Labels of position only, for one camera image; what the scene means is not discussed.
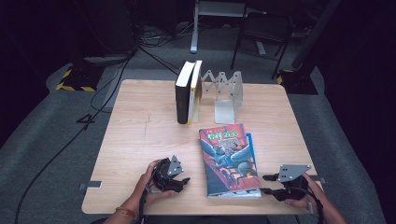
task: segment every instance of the standing book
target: standing book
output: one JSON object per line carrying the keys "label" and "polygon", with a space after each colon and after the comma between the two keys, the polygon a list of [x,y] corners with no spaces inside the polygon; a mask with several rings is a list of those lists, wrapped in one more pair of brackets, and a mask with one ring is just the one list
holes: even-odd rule
{"label": "standing book", "polygon": [[260,179],[251,135],[244,124],[231,124],[199,131],[207,197],[259,198]]}
{"label": "standing book", "polygon": [[191,77],[194,66],[195,63],[184,62],[175,82],[177,122],[180,124],[185,124],[188,121]]}
{"label": "standing book", "polygon": [[199,104],[202,98],[202,80],[201,80],[201,66],[202,61],[195,62],[192,71],[191,86],[190,86],[190,102],[189,102],[189,116],[187,124],[193,124],[198,121]]}

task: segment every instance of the gray floor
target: gray floor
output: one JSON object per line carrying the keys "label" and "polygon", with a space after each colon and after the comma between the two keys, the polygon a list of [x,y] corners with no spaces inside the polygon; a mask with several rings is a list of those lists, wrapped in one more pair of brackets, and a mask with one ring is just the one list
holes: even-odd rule
{"label": "gray floor", "polygon": [[[237,30],[227,27],[206,29],[200,33],[198,52],[190,54],[191,36],[168,43],[163,47],[146,48],[152,54],[172,64],[174,71],[184,60],[203,60],[203,71],[214,74],[229,69]],[[290,64],[301,47],[295,41],[287,50],[281,69]],[[0,150],[0,223],[12,223],[20,198],[37,173],[83,127],[76,121],[94,114],[114,84],[118,66],[106,68],[99,92],[56,91],[69,64],[61,67],[47,80],[50,90],[32,113],[21,123]],[[238,53],[235,69],[242,72],[246,83],[272,83],[275,62]],[[139,50],[126,66],[124,78],[176,78],[163,65]],[[350,223],[385,223],[375,187],[347,141],[332,108],[324,96],[324,83],[318,69],[311,76],[319,95],[289,95],[290,103],[300,125],[304,140],[317,167],[325,178],[323,188]],[[106,215],[86,215],[81,211],[84,190],[81,183],[90,180],[101,146],[110,113],[100,113],[41,174],[26,195],[19,223],[91,223]],[[296,223],[294,216],[270,216],[272,223]],[[310,216],[300,216],[302,223],[316,223]]]}

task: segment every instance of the colorful book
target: colorful book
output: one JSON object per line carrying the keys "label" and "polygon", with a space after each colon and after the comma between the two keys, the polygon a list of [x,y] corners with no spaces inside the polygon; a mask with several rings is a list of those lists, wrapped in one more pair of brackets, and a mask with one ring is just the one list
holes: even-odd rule
{"label": "colorful book", "polygon": [[190,86],[190,102],[189,102],[189,117],[187,124],[193,124],[198,121],[199,103],[202,98],[202,80],[201,80],[201,66],[202,61],[195,62],[192,71],[191,86]]}
{"label": "colorful book", "polygon": [[199,135],[205,165],[207,197],[262,196],[251,134],[246,133],[244,124],[201,129]]}
{"label": "colorful book", "polygon": [[184,62],[175,82],[177,122],[187,123],[189,115],[190,86],[195,63]]}

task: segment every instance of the wooden table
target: wooden table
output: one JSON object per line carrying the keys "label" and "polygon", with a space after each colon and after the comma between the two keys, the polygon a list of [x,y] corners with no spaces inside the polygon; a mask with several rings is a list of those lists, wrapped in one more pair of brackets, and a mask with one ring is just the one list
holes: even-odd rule
{"label": "wooden table", "polygon": [[[214,91],[204,92],[200,119],[192,125],[177,123],[175,82],[124,80],[92,172],[99,189],[88,189],[82,204],[87,214],[112,214],[134,190],[148,164],[157,159],[181,161],[188,185],[175,197],[145,207],[146,215],[306,214],[278,202],[271,195],[254,200],[207,199],[204,163],[198,130],[221,126],[214,122]],[[279,172],[281,164],[315,166],[306,148],[283,87],[244,84],[244,102],[237,122],[252,133],[259,176]],[[280,183],[262,180],[265,188]]]}

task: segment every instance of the black book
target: black book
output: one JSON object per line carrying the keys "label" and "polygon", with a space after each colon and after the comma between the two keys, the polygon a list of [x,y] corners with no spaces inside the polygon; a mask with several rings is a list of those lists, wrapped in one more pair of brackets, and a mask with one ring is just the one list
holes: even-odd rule
{"label": "black book", "polygon": [[187,123],[189,116],[190,86],[195,63],[185,62],[175,83],[177,122]]}

